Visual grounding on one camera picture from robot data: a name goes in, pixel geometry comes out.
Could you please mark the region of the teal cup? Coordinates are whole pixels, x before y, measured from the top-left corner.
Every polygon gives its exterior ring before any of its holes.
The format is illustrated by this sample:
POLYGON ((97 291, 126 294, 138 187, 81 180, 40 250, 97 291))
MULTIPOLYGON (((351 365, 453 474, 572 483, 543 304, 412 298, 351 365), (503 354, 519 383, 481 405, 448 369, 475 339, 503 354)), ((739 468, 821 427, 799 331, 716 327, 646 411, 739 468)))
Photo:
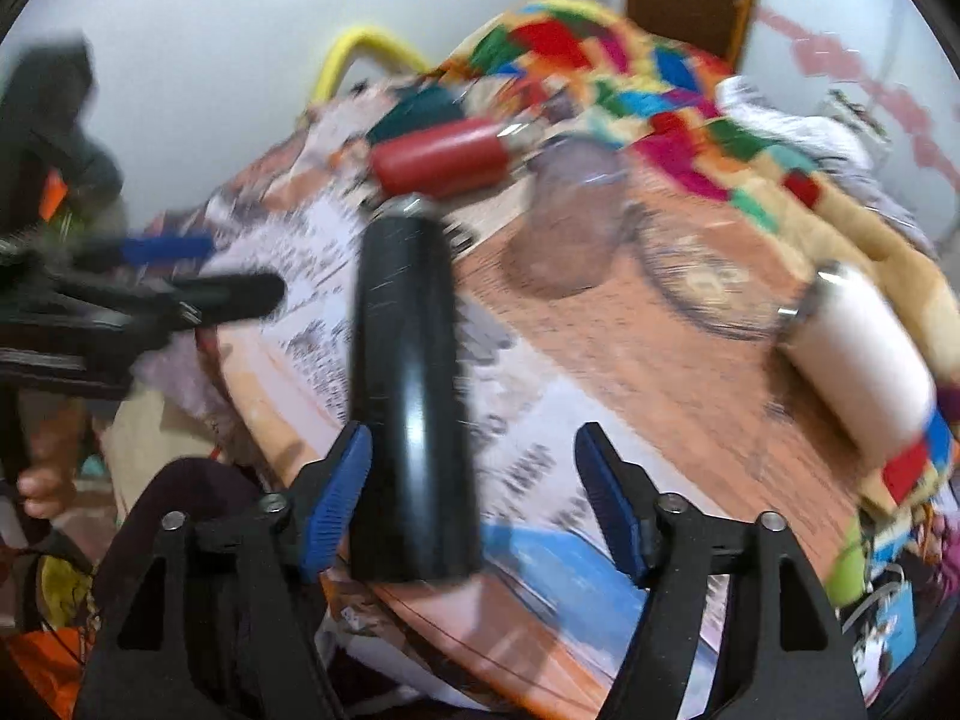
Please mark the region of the teal cup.
POLYGON ((438 125, 462 121, 466 117, 457 94, 441 85, 407 86, 398 90, 397 103, 381 121, 374 124, 366 140, 379 145, 438 125))

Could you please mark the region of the light blue box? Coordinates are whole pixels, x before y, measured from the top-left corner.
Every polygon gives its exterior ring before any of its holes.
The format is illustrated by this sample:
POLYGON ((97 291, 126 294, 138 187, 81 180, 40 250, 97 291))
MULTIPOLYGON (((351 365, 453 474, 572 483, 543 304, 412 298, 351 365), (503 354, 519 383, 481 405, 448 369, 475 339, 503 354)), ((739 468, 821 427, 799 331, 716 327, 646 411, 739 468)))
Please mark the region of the light blue box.
POLYGON ((853 665, 864 704, 872 706, 890 676, 916 647, 916 616, 910 582, 885 583, 857 606, 844 622, 852 632, 853 665))

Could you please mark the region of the clear plastic cup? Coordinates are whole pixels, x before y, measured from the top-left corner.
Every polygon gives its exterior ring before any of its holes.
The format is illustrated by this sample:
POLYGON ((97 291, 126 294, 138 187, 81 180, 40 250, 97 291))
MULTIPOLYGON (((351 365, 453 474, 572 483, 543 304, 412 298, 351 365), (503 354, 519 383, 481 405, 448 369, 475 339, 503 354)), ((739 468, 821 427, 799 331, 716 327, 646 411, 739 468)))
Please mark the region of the clear plastic cup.
POLYGON ((625 234, 628 160, 604 140, 563 133, 548 138, 527 169, 526 210, 503 255, 508 283, 537 298, 596 288, 625 234))

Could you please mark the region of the newspaper print tablecloth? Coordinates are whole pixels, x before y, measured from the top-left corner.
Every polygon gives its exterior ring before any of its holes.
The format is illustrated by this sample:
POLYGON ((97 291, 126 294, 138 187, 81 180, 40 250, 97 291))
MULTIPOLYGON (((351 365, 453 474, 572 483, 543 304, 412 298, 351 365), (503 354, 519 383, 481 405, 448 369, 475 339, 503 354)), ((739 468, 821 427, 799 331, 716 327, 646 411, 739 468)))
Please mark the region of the newspaper print tablecloth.
MULTIPOLYGON (((313 107, 286 142, 184 218, 217 238, 213 268, 272 268, 277 312, 228 325, 202 366, 192 343, 160 360, 166 392, 280 476, 331 447, 348 411, 361 154, 395 88, 313 107)), ((622 664, 643 594, 608 557, 574 468, 574 434, 598 422, 664 486, 686 479, 477 289, 457 298, 477 463, 483 564, 455 583, 364 583, 337 559, 322 576, 343 647, 466 706, 594 717, 622 664)))

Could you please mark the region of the green ball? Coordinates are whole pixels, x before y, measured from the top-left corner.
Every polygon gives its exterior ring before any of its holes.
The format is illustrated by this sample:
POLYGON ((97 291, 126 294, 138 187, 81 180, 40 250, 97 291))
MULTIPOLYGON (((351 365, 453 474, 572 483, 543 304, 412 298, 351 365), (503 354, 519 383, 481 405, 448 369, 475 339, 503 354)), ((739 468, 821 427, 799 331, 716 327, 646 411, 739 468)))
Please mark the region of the green ball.
POLYGON ((861 520, 854 517, 846 528, 844 543, 835 557, 823 588, 830 605, 837 610, 859 600, 866 591, 867 562, 872 553, 872 539, 862 530, 861 520))

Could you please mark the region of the yellow chair frame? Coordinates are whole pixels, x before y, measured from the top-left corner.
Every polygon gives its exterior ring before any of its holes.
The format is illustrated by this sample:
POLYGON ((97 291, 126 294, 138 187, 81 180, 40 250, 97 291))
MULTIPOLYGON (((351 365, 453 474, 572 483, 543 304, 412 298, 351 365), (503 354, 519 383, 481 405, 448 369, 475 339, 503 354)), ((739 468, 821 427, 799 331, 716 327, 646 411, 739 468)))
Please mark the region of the yellow chair frame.
POLYGON ((425 55, 392 31, 376 25, 350 26, 325 52, 309 91, 309 106, 330 101, 356 64, 369 65, 386 75, 421 75, 431 68, 425 55))

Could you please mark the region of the black thermos cup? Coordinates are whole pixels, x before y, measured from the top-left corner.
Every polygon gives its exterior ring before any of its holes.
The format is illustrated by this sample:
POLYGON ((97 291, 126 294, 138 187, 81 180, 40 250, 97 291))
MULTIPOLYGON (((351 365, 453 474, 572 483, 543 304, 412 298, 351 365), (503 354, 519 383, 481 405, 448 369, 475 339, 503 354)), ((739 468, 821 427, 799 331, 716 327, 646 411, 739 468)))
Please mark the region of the black thermos cup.
POLYGON ((350 523, 359 580, 459 582, 480 569, 480 515, 439 206, 387 200, 359 248, 350 418, 373 460, 350 523))

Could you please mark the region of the colourful patchwork blanket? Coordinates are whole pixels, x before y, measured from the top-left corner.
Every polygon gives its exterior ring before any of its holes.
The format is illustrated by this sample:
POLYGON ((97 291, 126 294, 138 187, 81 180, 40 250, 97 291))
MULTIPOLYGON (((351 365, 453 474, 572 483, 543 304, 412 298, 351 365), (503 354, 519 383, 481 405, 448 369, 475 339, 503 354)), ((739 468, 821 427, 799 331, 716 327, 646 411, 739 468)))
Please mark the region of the colourful patchwork blanket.
MULTIPOLYGON (((433 70, 477 114, 542 114, 556 132, 618 148, 628 210, 748 221, 802 288, 820 262, 855 266, 905 325, 935 393, 953 390, 958 302, 939 265, 804 154, 727 119, 715 87, 729 76, 718 57, 590 0, 534 0, 496 16, 433 70)), ((625 239, 610 281, 564 301, 512 288, 493 268, 505 249, 473 255, 469 288, 728 511, 770 499, 817 525, 855 505, 888 517, 931 497, 955 466, 955 419, 934 408, 916 444, 871 470, 772 338, 698 330, 654 293, 625 239)))

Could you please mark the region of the white grey crumpled cloth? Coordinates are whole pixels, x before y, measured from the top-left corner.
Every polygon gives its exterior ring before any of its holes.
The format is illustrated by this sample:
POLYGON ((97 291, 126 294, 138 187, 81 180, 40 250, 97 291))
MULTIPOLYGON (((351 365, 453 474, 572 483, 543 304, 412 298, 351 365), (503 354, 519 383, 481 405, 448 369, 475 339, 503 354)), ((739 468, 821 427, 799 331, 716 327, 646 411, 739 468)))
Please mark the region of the white grey crumpled cloth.
POLYGON ((734 75, 716 85, 715 105, 752 135, 804 154, 844 192, 937 260, 928 234, 877 176, 892 151, 889 135, 864 106, 853 103, 843 91, 830 89, 815 115, 794 115, 776 109, 750 78, 734 75))

